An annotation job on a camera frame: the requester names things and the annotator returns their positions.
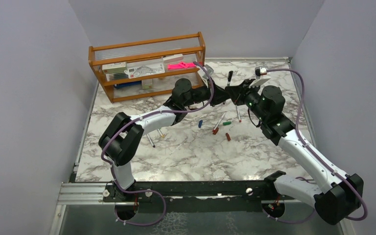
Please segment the white pen red end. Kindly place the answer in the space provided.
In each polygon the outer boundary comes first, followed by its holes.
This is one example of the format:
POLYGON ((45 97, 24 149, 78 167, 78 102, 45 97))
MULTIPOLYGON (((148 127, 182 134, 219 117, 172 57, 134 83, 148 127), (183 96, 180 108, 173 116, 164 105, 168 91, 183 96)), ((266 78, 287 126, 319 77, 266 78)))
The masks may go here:
POLYGON ((236 115, 237 115, 237 119, 239 122, 242 122, 242 119, 241 119, 241 114, 240 114, 240 111, 238 109, 238 106, 235 106, 235 110, 236 110, 236 115))

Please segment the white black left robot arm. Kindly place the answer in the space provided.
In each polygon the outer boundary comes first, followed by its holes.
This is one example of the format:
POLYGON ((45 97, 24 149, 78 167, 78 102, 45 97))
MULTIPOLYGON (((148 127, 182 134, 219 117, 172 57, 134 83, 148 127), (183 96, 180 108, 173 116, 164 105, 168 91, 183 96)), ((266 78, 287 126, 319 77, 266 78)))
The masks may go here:
POLYGON ((235 99, 230 87, 222 88, 214 82, 193 88, 186 78, 179 79, 169 99, 159 108, 148 113, 131 117, 124 112, 116 114, 99 139, 101 158, 111 165, 116 195, 122 201, 134 196, 130 161, 134 157, 142 137, 156 129, 175 125, 191 112, 189 106, 206 102, 211 106, 235 99))

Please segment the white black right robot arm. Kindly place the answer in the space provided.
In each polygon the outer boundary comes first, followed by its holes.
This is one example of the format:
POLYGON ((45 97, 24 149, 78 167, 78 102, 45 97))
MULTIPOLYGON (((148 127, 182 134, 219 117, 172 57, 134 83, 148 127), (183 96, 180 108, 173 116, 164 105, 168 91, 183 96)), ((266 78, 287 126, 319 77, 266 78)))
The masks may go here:
POLYGON ((312 206, 328 224, 335 225, 361 207, 364 181, 349 175, 319 152, 296 125, 283 114, 285 98, 279 87, 260 90, 260 81, 246 79, 240 85, 227 86, 225 92, 235 105, 246 105, 260 122, 265 137, 280 147, 313 178, 309 185, 283 173, 267 177, 263 194, 269 199, 291 196, 312 206))

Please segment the black pen cap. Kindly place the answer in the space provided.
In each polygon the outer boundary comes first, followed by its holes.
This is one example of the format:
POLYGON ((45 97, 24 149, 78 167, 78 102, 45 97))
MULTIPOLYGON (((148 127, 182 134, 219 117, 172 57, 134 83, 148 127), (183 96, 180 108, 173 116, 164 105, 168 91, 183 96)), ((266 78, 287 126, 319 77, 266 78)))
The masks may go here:
POLYGON ((228 81, 228 83, 231 82, 231 80, 232 80, 232 76, 233 76, 233 73, 234 73, 233 70, 229 71, 228 76, 227 76, 227 81, 228 81))

